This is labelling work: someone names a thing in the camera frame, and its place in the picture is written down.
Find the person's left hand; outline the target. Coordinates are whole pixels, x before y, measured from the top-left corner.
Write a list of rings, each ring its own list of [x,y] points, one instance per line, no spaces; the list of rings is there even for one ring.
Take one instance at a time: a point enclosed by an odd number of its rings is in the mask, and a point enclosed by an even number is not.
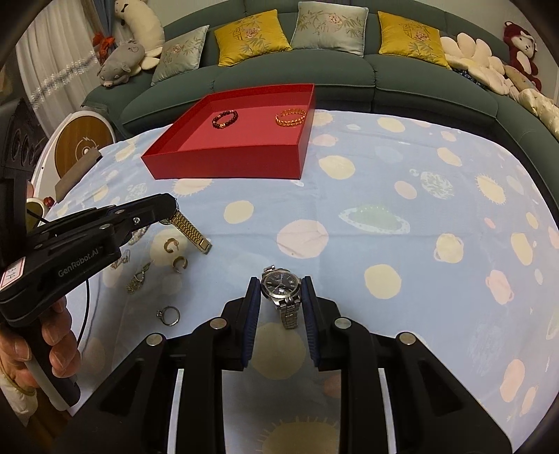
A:
[[[1,366],[9,380],[26,393],[40,385],[28,369],[27,363],[36,353],[48,353],[51,374],[55,378],[70,378],[81,368],[81,353],[72,331],[72,317],[66,297],[57,300],[41,315],[42,340],[30,344],[7,323],[1,324]]]

